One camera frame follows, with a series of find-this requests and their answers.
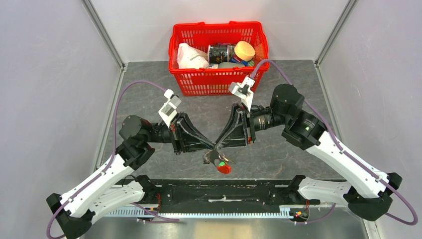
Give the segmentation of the green capped key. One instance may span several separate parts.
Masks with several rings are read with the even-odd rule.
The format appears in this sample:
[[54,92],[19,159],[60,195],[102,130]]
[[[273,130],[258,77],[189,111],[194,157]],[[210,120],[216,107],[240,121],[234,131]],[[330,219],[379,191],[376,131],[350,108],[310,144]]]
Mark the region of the green capped key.
[[218,167],[229,166],[230,164],[234,164],[234,162],[232,162],[232,161],[221,161],[221,162],[218,164]]

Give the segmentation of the keyring with red fob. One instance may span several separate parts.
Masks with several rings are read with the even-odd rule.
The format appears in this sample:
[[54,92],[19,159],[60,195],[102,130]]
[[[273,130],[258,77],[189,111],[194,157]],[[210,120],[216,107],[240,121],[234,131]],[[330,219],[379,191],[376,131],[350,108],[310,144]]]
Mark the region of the keyring with red fob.
[[218,172],[222,174],[229,174],[231,172],[231,166],[218,167],[218,164],[221,161],[229,161],[229,159],[216,149],[208,151],[203,155],[204,164],[213,164]]

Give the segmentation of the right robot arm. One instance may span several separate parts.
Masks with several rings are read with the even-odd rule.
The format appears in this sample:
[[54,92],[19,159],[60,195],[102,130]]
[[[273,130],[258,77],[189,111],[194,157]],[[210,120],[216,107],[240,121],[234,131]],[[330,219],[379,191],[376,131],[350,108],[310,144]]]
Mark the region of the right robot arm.
[[247,86],[232,83],[229,91],[242,102],[232,106],[229,121],[216,140],[216,149],[247,146],[255,141],[258,131],[283,125],[282,137],[288,143],[321,159],[345,180],[336,183],[298,175],[287,190],[292,203],[307,199],[345,205],[368,221],[387,214],[393,201],[391,194],[400,186],[401,176],[379,171],[347,152],[325,123],[303,110],[305,98],[294,86],[278,85],[268,107],[252,105],[253,93]]

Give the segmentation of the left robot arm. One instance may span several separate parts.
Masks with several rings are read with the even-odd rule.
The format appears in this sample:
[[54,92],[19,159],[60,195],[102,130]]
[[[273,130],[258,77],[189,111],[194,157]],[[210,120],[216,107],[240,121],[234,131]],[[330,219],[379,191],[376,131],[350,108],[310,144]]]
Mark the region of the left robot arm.
[[215,143],[201,134],[186,113],[178,113],[170,125],[163,121],[150,123],[139,116],[124,119],[119,131],[122,143],[111,157],[81,184],[62,195],[53,193],[46,202],[68,239],[85,234],[96,220],[126,204],[153,203],[158,199],[157,187],[148,176],[141,175],[111,193],[106,191],[145,164],[155,149],[151,143],[170,143],[174,152],[213,149]]

